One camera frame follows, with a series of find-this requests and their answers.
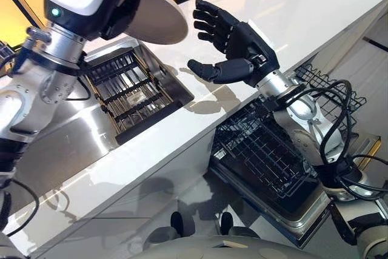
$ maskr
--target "wire rack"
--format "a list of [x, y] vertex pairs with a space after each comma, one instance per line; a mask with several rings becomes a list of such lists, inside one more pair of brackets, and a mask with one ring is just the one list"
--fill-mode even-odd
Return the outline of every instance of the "wire rack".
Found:
[[233, 163], [239, 161], [278, 197], [291, 196], [309, 176], [304, 159], [273, 117], [260, 118], [260, 111], [255, 100], [218, 126], [213, 155], [230, 168], [241, 167]]
[[[318, 69], [314, 69], [311, 64], [304, 64], [298, 67], [295, 70], [295, 73], [296, 73], [296, 77], [300, 81], [308, 84], [310, 88], [319, 88], [319, 87], [326, 88], [336, 81], [335, 79], [330, 79], [328, 75], [322, 74], [321, 71], [319, 71]], [[343, 98], [345, 98], [346, 90], [343, 84], [336, 86], [335, 89]], [[341, 113], [341, 109], [340, 109], [340, 101], [337, 96], [331, 93], [325, 93], [319, 96], [316, 99], [316, 101], [320, 105], [323, 115], [329, 121], [334, 122], [338, 118], [338, 116]], [[367, 100], [365, 97], [358, 97], [356, 92], [352, 91], [352, 97], [350, 100], [351, 112], [352, 113], [355, 112], [366, 102]], [[352, 127], [353, 127], [357, 123], [357, 121], [354, 117], [351, 117], [351, 119], [352, 119]], [[346, 130], [345, 121], [342, 122], [342, 124], [339, 127], [339, 130], [340, 131]]]
[[87, 77], [117, 134], [172, 103], [171, 97], [158, 85], [133, 49], [94, 64]]
[[[335, 81], [312, 69], [310, 64], [298, 68], [296, 76], [311, 88], [327, 87]], [[345, 95], [343, 87], [335, 89]], [[339, 102], [332, 96], [320, 96], [318, 102], [331, 121], [340, 114]], [[365, 98], [352, 93], [353, 112], [365, 103]], [[212, 155], [242, 180], [249, 180], [251, 185], [259, 184], [260, 191], [269, 197], [291, 197], [303, 182], [314, 176], [288, 134], [258, 99], [216, 128]]]

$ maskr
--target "stainless steel sink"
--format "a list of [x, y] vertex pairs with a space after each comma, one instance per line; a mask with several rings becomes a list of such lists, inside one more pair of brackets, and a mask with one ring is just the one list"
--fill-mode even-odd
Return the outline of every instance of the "stainless steel sink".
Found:
[[[143, 65], [147, 66], [146, 77], [153, 78], [148, 86], [155, 89], [155, 95], [163, 95], [164, 104], [159, 104], [157, 100], [137, 103], [138, 108], [144, 108], [133, 114], [134, 123], [128, 123], [125, 128], [118, 128], [112, 122], [112, 117], [101, 110], [101, 100], [98, 101], [93, 95], [88, 101], [69, 101], [60, 105], [53, 121], [27, 149], [16, 174], [16, 177], [29, 185], [38, 196], [52, 189], [59, 189], [65, 180], [193, 99], [167, 67], [143, 43], [135, 39], [124, 38], [102, 47], [89, 53], [86, 61], [97, 66], [113, 56], [119, 58], [122, 52], [129, 51], [135, 52], [144, 61]], [[132, 80], [137, 89], [130, 94], [144, 90], [144, 96], [149, 98], [151, 93], [146, 87], [139, 86], [142, 78], [139, 81]], [[77, 83], [70, 97], [84, 96], [85, 90]], [[12, 212], [32, 202], [30, 195], [18, 186], [11, 186], [10, 191], [13, 198]]]

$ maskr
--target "stainless steel basin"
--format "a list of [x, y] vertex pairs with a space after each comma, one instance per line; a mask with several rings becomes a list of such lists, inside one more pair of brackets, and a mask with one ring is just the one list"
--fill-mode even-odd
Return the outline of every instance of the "stainless steel basin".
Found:
[[[117, 142], [116, 136], [122, 129], [118, 131], [112, 118], [101, 110], [99, 101], [93, 95], [88, 101], [68, 101], [60, 105], [53, 121], [27, 149], [16, 174], [16, 177], [29, 185], [38, 196], [59, 188], [65, 180], [193, 99], [168, 68], [143, 43], [135, 39], [124, 38], [102, 47], [89, 53], [86, 61], [98, 64], [109, 56], [127, 52], [128, 48], [132, 48], [136, 55], [144, 60], [149, 69], [149, 76], [158, 80], [157, 88], [169, 96], [168, 102], [174, 104], [173, 108], [163, 111], [161, 115], [162, 110], [151, 109], [153, 105], [158, 108], [164, 106], [152, 102], [145, 108], [147, 118], [143, 116], [143, 119], [136, 123], [136, 127]], [[77, 83], [70, 97], [83, 96], [86, 96], [86, 92]], [[30, 195], [18, 186], [12, 185], [10, 192], [13, 198], [12, 212], [32, 202]]]

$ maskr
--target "white cabinet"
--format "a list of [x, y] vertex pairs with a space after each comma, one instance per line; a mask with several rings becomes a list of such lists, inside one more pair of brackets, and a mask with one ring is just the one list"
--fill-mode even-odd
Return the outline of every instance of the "white cabinet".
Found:
[[129, 241], [129, 248], [139, 251], [148, 235], [141, 232], [142, 227], [167, 207], [176, 210], [175, 198], [207, 171], [214, 133], [203, 136], [66, 239], [32, 258], [106, 258]]

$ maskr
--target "black wire rack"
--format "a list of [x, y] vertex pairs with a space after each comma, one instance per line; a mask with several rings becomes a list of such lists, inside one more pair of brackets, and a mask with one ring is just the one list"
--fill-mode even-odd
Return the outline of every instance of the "black wire rack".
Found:
[[310, 174], [303, 157], [272, 115], [254, 100], [216, 129], [213, 156], [237, 175], [249, 176], [280, 198], [292, 196]]
[[[304, 64], [295, 70], [296, 77], [309, 85], [310, 88], [327, 88], [334, 83], [335, 79], [330, 79], [328, 75], [322, 74], [318, 69], [314, 69], [311, 64]], [[345, 98], [346, 89], [343, 84], [339, 84], [335, 87], [336, 91]], [[331, 93], [324, 93], [317, 97], [316, 101], [321, 107], [323, 115], [331, 122], [334, 122], [341, 113], [340, 101], [336, 95]], [[358, 110], [367, 102], [365, 97], [358, 97], [355, 91], [352, 91], [352, 97], [350, 99], [350, 111], [351, 113]], [[352, 127], [357, 123], [357, 120], [351, 116]], [[339, 127], [340, 131], [346, 130], [345, 121], [343, 121]]]
[[111, 117], [117, 134], [173, 102], [133, 49], [95, 63], [87, 79], [102, 110]]
[[[327, 87], [335, 81], [310, 64], [298, 68], [296, 76], [311, 88]], [[346, 94], [342, 91], [344, 87], [338, 86], [335, 90], [343, 96]], [[329, 120], [334, 121], [340, 114], [339, 102], [334, 97], [319, 96], [318, 102]], [[365, 103], [365, 98], [352, 93], [352, 112]], [[258, 99], [216, 128], [212, 155], [242, 180], [260, 185], [260, 191], [270, 197], [291, 197], [303, 182], [315, 176], [288, 134]]]

